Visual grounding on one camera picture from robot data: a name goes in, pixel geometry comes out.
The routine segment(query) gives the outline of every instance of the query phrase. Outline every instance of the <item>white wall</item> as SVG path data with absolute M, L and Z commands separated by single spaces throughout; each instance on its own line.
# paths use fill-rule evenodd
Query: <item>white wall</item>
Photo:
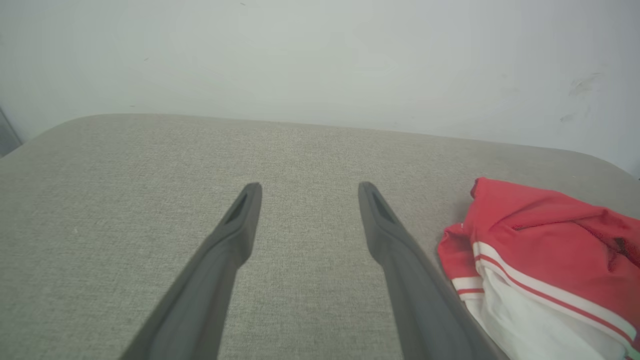
M 636 0 L 3 0 L 23 139 L 180 113 L 557 147 L 640 177 Z

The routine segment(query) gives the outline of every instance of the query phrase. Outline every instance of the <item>clothing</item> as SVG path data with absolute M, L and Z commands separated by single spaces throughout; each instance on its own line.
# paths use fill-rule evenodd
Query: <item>clothing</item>
M 438 254 L 513 360 L 640 360 L 640 221 L 567 195 L 479 178 Z

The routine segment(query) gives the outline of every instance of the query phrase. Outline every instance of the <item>gray table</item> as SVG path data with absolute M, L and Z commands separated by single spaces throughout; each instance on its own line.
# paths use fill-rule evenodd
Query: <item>gray table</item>
M 640 183 L 592 156 L 437 136 L 99 115 L 0 160 L 0 358 L 114 359 L 237 193 L 264 189 L 221 359 L 399 359 L 357 186 L 377 185 L 432 261 L 479 176 L 640 218 Z

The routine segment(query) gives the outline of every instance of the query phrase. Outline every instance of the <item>white fabric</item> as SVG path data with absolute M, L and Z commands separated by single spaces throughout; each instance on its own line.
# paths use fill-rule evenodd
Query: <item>white fabric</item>
M 635 339 L 636 328 L 633 325 L 631 325 L 631 323 L 626 321 L 626 319 L 624 319 L 622 316 L 614 313 L 613 311 L 605 307 L 595 304 L 592 301 L 589 301 L 587 299 L 574 295 L 569 291 L 565 291 L 561 288 L 557 288 L 553 285 L 547 284 L 543 281 L 540 281 L 531 276 L 528 276 L 527 274 L 521 271 L 518 271 L 516 268 L 513 268 L 512 266 L 507 264 L 502 259 L 500 254 L 491 245 L 487 243 L 483 243 L 481 241 L 474 242 L 473 251 L 475 256 L 484 255 L 494 261 L 493 263 L 492 261 L 488 261 L 487 259 L 482 259 L 482 258 L 479 259 L 478 261 L 476 261 L 477 271 L 480 271 L 479 268 L 481 267 L 493 269 L 498 274 L 503 276 L 504 279 L 507 281 L 507 283 L 510 284 L 511 286 L 516 286 L 517 284 L 524 285 L 548 297 L 552 297 L 556 300 L 564 302 L 565 304 L 570 304 L 572 307 L 579 309 L 583 313 L 576 312 L 565 306 L 560 306 L 555 302 L 549 301 L 549 299 L 546 299 L 545 297 L 540 297 L 535 295 L 534 293 L 526 292 L 528 296 L 532 297 L 538 302 L 541 302 L 543 305 L 547 305 L 553 309 L 560 310 L 566 314 L 573 316 L 574 318 L 577 318 L 583 322 L 590 324 L 593 327 L 600 329 L 601 331 L 606 332 L 607 334 L 611 335 L 613 338 L 617 339 L 621 343 L 626 344 L 628 346 L 627 350 L 629 352 L 633 352 L 633 348 L 631 347 L 629 340 L 626 340 L 620 334 L 615 332 L 611 327 L 604 326 L 601 323 L 598 323 L 584 316 L 583 314 L 589 313 L 599 319 L 602 319 L 607 323 L 613 325 L 613 327 L 623 331 L 628 336 L 629 339 Z
M 526 297 L 493 270 L 479 270 L 484 296 L 463 300 L 511 360 L 624 358 L 624 346 L 609 335 Z

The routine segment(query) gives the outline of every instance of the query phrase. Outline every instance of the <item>scuff mark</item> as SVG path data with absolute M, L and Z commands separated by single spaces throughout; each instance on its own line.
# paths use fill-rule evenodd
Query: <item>scuff mark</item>
M 602 75 L 601 72 L 594 72 L 584 79 L 577 79 L 571 83 L 571 90 L 569 96 L 585 95 L 593 89 L 598 78 Z
M 573 114 L 565 115 L 560 118 L 560 122 L 571 122 L 573 121 Z

